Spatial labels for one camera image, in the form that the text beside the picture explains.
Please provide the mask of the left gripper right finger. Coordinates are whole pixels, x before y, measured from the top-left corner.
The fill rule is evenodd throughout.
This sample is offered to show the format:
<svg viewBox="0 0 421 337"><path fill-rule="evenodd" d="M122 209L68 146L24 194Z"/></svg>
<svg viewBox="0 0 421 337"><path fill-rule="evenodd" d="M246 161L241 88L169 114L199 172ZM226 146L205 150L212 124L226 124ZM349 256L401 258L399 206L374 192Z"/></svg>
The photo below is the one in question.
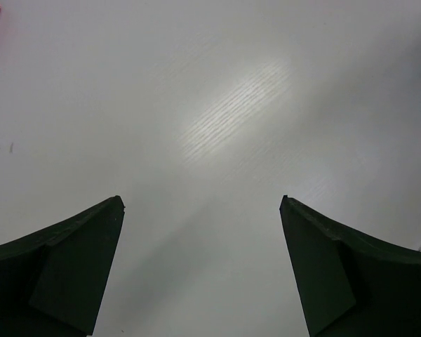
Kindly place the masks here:
<svg viewBox="0 0 421 337"><path fill-rule="evenodd" d="M281 222L310 336L421 336L421 252L284 196Z"/></svg>

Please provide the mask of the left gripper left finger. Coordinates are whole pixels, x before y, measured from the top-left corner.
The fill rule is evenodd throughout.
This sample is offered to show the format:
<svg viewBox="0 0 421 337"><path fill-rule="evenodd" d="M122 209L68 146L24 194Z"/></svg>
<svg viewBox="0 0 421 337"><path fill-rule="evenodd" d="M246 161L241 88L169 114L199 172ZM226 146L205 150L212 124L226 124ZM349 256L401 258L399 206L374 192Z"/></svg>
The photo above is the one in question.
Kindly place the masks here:
<svg viewBox="0 0 421 337"><path fill-rule="evenodd" d="M123 217L114 196L0 245L0 336L92 336Z"/></svg>

